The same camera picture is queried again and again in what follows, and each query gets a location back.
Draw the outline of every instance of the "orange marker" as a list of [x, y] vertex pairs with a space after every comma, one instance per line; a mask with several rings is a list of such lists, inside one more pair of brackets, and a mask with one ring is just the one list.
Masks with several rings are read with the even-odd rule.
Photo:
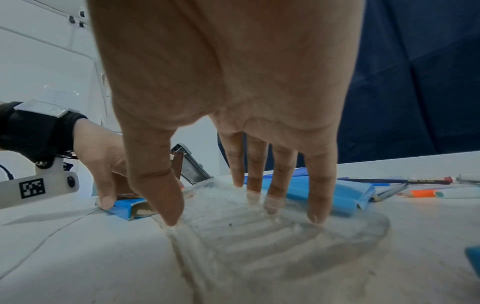
[[399, 193], [400, 196], [405, 197], [435, 197], [434, 191], [438, 189], [423, 189], [423, 190], [410, 190]]

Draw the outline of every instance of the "black wrist strap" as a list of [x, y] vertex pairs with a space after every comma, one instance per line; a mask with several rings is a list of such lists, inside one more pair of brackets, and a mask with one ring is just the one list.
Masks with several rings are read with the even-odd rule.
[[74, 149], [73, 130], [80, 113], [68, 112], [60, 118], [17, 111], [19, 102], [0, 105], [0, 147], [18, 152], [32, 162], [69, 157]]

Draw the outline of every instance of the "table surface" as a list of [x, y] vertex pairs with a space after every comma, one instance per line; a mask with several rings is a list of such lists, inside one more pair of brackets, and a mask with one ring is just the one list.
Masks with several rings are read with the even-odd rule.
[[[343, 164], [338, 175], [475, 174], [478, 159], [472, 152]], [[64, 196], [0, 210], [0, 303], [192, 303], [158, 224], [93, 204]], [[393, 197], [368, 208], [390, 218], [392, 242], [361, 303], [480, 303], [480, 279], [464, 256], [480, 244], [480, 199]]]

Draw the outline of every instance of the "dark blue fabric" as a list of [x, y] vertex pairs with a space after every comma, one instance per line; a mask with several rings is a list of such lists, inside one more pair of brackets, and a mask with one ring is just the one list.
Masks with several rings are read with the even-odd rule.
[[479, 117], [480, 1], [368, 0], [338, 162], [480, 150]]

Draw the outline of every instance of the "white wall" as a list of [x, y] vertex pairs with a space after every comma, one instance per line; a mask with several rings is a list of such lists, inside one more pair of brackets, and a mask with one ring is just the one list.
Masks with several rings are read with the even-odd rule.
[[[39, 99], [80, 110], [91, 120], [119, 131], [103, 68], [91, 32], [72, 27], [67, 16], [21, 0], [0, 1], [0, 101]], [[217, 133], [208, 118], [181, 128], [172, 146], [184, 143], [193, 157], [213, 176], [227, 174], [217, 145]], [[0, 152], [0, 164], [15, 177], [33, 175], [34, 167], [20, 155]], [[73, 169], [89, 195], [92, 178], [80, 166]], [[0, 181], [5, 180], [0, 172]]]

